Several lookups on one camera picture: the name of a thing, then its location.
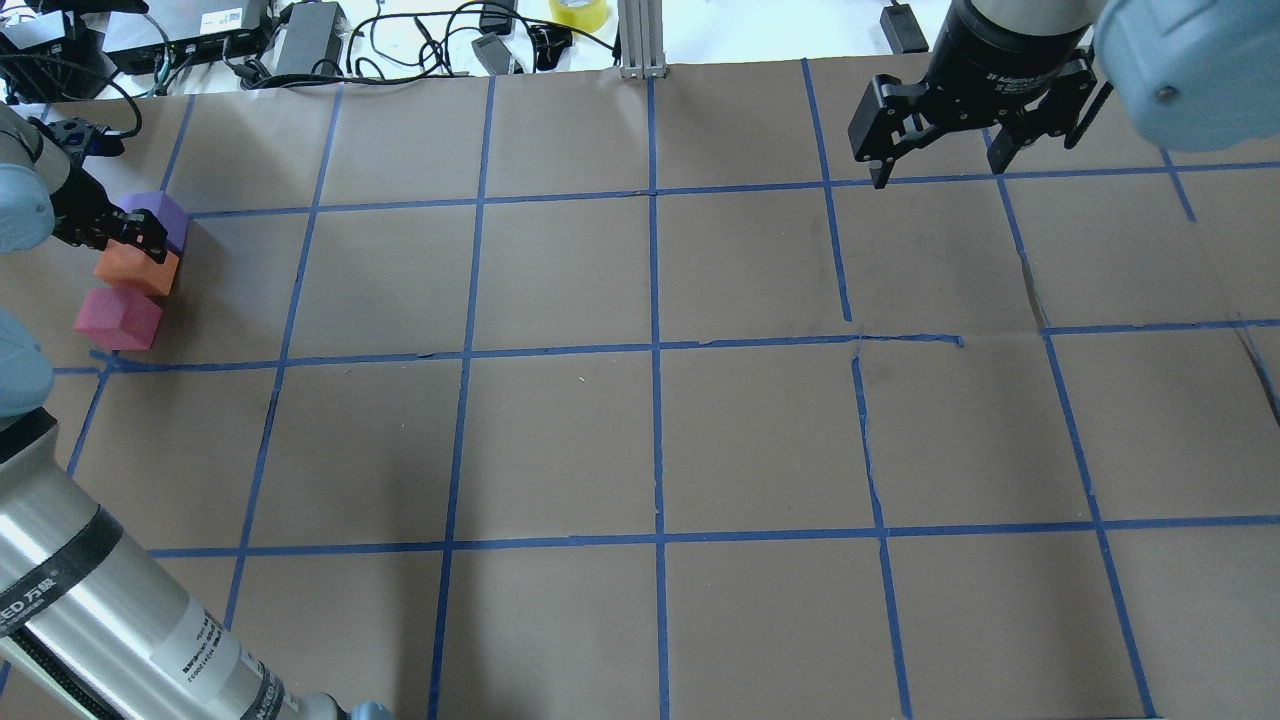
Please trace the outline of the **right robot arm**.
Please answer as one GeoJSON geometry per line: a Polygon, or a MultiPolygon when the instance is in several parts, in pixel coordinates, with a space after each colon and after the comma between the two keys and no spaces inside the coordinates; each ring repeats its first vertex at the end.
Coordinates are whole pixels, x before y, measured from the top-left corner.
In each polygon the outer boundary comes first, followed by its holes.
{"type": "Polygon", "coordinates": [[[847,127],[873,186],[938,138],[996,128],[1001,174],[1043,137],[1079,143],[1116,97],[1175,152],[1277,135],[1275,1],[954,1],[924,74],[873,77],[847,127]]]}

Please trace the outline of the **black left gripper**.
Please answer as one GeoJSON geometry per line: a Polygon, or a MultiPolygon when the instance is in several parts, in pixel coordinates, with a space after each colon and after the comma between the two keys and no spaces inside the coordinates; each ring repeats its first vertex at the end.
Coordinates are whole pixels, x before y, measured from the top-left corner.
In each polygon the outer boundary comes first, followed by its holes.
{"type": "Polygon", "coordinates": [[[169,233],[151,210],[119,209],[87,170],[72,167],[50,195],[55,214],[52,236],[70,246],[106,246],[108,241],[138,249],[157,265],[166,261],[169,233]]]}

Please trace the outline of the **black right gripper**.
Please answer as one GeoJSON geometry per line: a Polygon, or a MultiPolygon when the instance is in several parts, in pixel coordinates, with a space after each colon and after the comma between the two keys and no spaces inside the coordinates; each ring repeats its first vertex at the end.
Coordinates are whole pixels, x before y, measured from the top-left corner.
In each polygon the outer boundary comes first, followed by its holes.
{"type": "Polygon", "coordinates": [[[988,147],[993,174],[1042,136],[1069,136],[1097,86],[1078,50],[1094,13],[1082,1],[954,1],[934,44],[925,83],[876,76],[847,137],[883,190],[895,164],[929,146],[938,126],[979,129],[998,123],[988,147]]]}

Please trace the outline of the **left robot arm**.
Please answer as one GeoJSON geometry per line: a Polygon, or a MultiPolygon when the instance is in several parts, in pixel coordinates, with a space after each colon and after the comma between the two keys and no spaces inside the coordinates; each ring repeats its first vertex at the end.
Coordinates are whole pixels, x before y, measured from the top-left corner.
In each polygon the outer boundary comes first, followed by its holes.
{"type": "MultiPolygon", "coordinates": [[[[55,237],[133,247],[169,270],[186,214],[156,195],[119,206],[84,169],[123,135],[3,109],[3,251],[55,237]]],[[[58,464],[54,369],[3,314],[3,657],[83,719],[389,719],[297,696],[58,464]]]]}

